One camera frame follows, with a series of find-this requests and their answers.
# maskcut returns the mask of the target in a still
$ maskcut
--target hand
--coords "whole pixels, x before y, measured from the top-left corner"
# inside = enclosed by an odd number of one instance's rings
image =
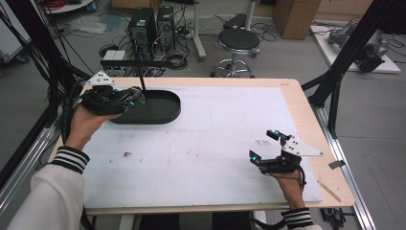
[[[302,197],[301,177],[299,171],[291,173],[273,173],[271,174],[277,179],[283,196],[289,204],[290,210],[304,208],[305,202]]]
[[[93,133],[103,122],[119,117],[120,115],[98,116],[90,113],[81,104],[78,105],[71,121],[71,132],[65,146],[83,150]]]

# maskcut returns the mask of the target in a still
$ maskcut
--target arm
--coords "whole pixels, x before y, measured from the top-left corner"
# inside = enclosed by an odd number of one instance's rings
[[[305,207],[298,171],[292,173],[275,173],[274,176],[289,204],[289,211],[282,212],[288,229],[321,230],[319,225],[313,224],[310,211]]]
[[[71,134],[55,159],[32,178],[32,190],[8,229],[79,229],[83,208],[81,173],[89,157],[81,150],[103,122],[117,116],[96,116],[81,105],[75,111]]]

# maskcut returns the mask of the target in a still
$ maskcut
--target black and white striped cuff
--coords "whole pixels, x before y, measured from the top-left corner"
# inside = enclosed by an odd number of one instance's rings
[[[51,164],[82,174],[89,160],[89,156],[81,150],[63,146],[57,149],[56,156]]]
[[[298,227],[306,227],[312,225],[310,211],[308,208],[295,209],[287,212],[282,212],[284,221],[287,224],[288,229],[294,229]]]

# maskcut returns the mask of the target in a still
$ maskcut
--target black oval tray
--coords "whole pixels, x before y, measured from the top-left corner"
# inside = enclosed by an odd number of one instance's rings
[[[115,124],[161,125],[175,120],[180,114],[179,97],[167,90],[145,90],[146,103],[137,103],[120,117]]]

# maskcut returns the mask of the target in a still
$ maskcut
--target round stool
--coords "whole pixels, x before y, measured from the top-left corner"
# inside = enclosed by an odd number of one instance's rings
[[[242,29],[227,29],[218,35],[218,45],[233,52],[231,59],[221,60],[214,68],[212,77],[252,78],[250,67],[238,60],[238,55],[254,54],[259,46],[259,38],[252,32]]]

